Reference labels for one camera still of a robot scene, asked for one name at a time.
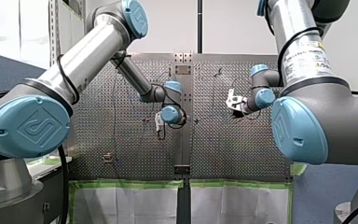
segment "robotic arm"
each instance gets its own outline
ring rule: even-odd
[[[244,115],[273,105],[276,145],[292,161],[358,164],[358,97],[334,76],[321,38],[348,3],[260,1],[259,14],[275,34],[279,69],[255,66],[251,97],[233,97],[230,90],[227,105]],[[276,100],[269,89],[274,86],[284,86]],[[234,107],[238,100],[240,106]]]
[[[69,133],[72,105],[101,69],[112,61],[136,89],[142,101],[161,102],[161,118],[184,125],[179,105],[181,84],[154,86],[126,57],[125,50],[148,30],[137,0],[122,0],[97,8],[87,22],[88,33],[38,79],[26,79],[0,98],[0,155],[34,158],[56,149]]]

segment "blue joint cap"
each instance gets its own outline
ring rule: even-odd
[[[255,74],[257,74],[261,71],[264,71],[264,70],[269,70],[269,67],[266,66],[265,64],[257,64],[252,67],[251,76],[254,76]]]
[[[275,94],[270,89],[260,90],[255,95],[255,105],[257,105],[257,107],[260,109],[269,107],[274,103],[275,100]]]
[[[272,132],[278,149],[292,161],[325,163],[328,145],[321,124],[306,105],[282,97],[272,107]]]
[[[171,89],[173,91],[179,91],[182,92],[182,84],[178,81],[167,81],[164,84],[164,87]]]
[[[123,14],[127,24],[136,38],[143,38],[147,35],[149,25],[144,8],[138,0],[121,0]]]
[[[258,1],[258,8],[257,8],[257,16],[264,17],[264,7],[266,5],[266,0],[259,0]]]
[[[47,96],[24,96],[0,106],[0,154],[35,158],[55,150],[69,133],[69,115]]]
[[[165,106],[161,110],[161,118],[168,124],[177,124],[180,121],[179,111],[171,106]]]

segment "logo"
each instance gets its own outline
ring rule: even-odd
[[[282,114],[280,114],[273,122],[273,132],[274,132],[275,142],[277,143],[278,146],[281,146],[281,142],[284,141],[285,130],[286,130],[286,125],[284,123]]]
[[[137,7],[134,12],[135,20],[139,22],[142,27],[145,27],[146,25],[146,19],[145,14],[143,13],[142,9],[140,7]]]
[[[46,109],[38,108],[17,131],[34,144],[44,147],[61,128],[62,124]]]

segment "pegboard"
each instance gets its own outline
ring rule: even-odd
[[[194,55],[192,178],[290,181],[290,164],[275,147],[271,108],[232,119],[228,90],[250,96],[255,64],[277,69],[274,56]]]
[[[275,147],[270,109],[256,120],[231,119],[225,104],[231,86],[236,93],[249,93],[254,64],[276,68],[275,57],[136,54],[132,59],[152,83],[182,82],[188,124],[181,132],[167,127],[166,139],[159,141],[154,116],[161,105],[140,103],[109,63],[75,108],[74,178],[174,179],[173,167],[182,162],[190,165],[191,178],[288,181],[290,161]],[[188,65],[191,74],[174,77],[178,64]],[[103,161],[107,154],[112,162]]]
[[[152,83],[171,80],[173,56],[133,60]],[[172,131],[158,140],[155,114],[161,104],[139,102],[138,93],[108,63],[80,96],[75,108],[76,179],[173,179]],[[112,161],[103,158],[112,155]]]

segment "green trim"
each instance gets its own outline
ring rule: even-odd
[[[45,159],[45,161],[43,162],[43,164],[45,164],[45,165],[57,165],[60,163],[61,163],[60,158],[48,158],[48,159]]]
[[[290,189],[292,184],[282,182],[259,182],[245,180],[190,180],[192,188],[220,188],[224,186],[253,189]]]
[[[290,175],[303,175],[307,170],[307,164],[292,164],[290,166]]]
[[[27,162],[27,165],[35,165],[35,164],[38,164],[38,163],[42,163],[42,161],[40,159],[37,159],[35,161],[29,161],[29,162]]]
[[[180,189],[183,187],[183,180],[173,181],[139,181],[139,180],[77,180],[71,181],[71,186],[77,189],[103,189],[103,188],[121,188],[121,189]]]

